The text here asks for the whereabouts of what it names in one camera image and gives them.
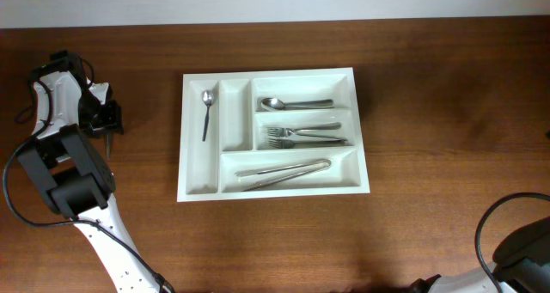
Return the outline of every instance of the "white wall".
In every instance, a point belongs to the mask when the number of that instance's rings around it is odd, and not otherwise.
[[[542,14],[550,0],[0,0],[0,27]]]

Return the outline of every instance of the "wooden table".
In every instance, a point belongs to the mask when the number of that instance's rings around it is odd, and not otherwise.
[[[550,17],[0,31],[0,161],[33,125],[29,71],[61,49],[123,107],[109,162],[137,248],[179,292],[328,292],[478,267],[474,231],[512,192],[550,193]],[[368,195],[176,203],[184,73],[351,66]],[[104,154],[103,142],[95,145]],[[51,214],[18,164],[27,217]],[[486,224],[486,257],[548,216],[533,199]],[[113,292],[76,229],[31,229],[0,204],[0,290]]]

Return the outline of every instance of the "white cutlery tray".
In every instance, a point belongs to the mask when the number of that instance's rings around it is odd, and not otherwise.
[[[201,93],[207,89],[214,92],[216,100],[210,109],[210,123],[203,142],[206,105]],[[260,105],[267,97],[285,103],[330,99],[334,101],[334,108],[268,112]],[[267,126],[296,128],[333,122],[340,122],[341,128],[317,133],[345,137],[347,145],[277,150],[266,143]],[[242,171],[319,159],[328,159],[332,165],[255,191],[243,192],[256,181],[294,171],[236,176]],[[352,68],[183,76],[179,202],[369,191]]]

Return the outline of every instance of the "dinner fork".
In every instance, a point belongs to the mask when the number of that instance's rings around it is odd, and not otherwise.
[[[299,135],[305,137],[322,137],[322,138],[331,138],[338,140],[346,140],[342,137],[335,137],[330,135],[321,135],[321,134],[306,134],[304,131],[318,131],[318,130],[338,130],[342,124],[340,122],[333,122],[326,125],[315,125],[302,128],[283,128],[283,127],[268,127],[266,129],[267,136],[270,137],[289,137],[290,135]]]
[[[268,138],[267,144],[272,146],[275,149],[292,149],[297,145],[304,146],[333,146],[333,145],[345,145],[346,140],[336,139],[329,141],[293,141],[291,139],[280,139],[280,138]]]

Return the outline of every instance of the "tongs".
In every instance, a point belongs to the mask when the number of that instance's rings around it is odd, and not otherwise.
[[[253,176],[253,175],[281,172],[281,171],[294,169],[294,168],[312,167],[311,169],[303,170],[303,171],[300,171],[300,172],[297,172],[297,173],[292,173],[292,174],[287,174],[287,175],[277,176],[277,177],[271,177],[271,178],[268,178],[266,180],[261,180],[261,181],[255,182],[249,188],[243,190],[244,192],[246,192],[246,191],[256,190],[256,189],[259,189],[259,188],[264,187],[264,186],[270,186],[270,185],[273,185],[273,184],[276,184],[276,183],[279,183],[279,182],[282,182],[282,181],[285,181],[285,180],[291,180],[291,179],[296,178],[296,177],[304,176],[305,174],[311,174],[311,173],[319,172],[321,170],[330,168],[331,164],[332,163],[328,159],[320,159],[320,160],[316,160],[316,161],[313,161],[313,162],[294,164],[294,165],[289,165],[289,166],[285,166],[285,167],[281,167],[281,168],[269,168],[269,169],[255,170],[255,171],[240,172],[240,173],[236,173],[235,175],[237,177],[241,178],[241,177],[248,177],[248,176]]]

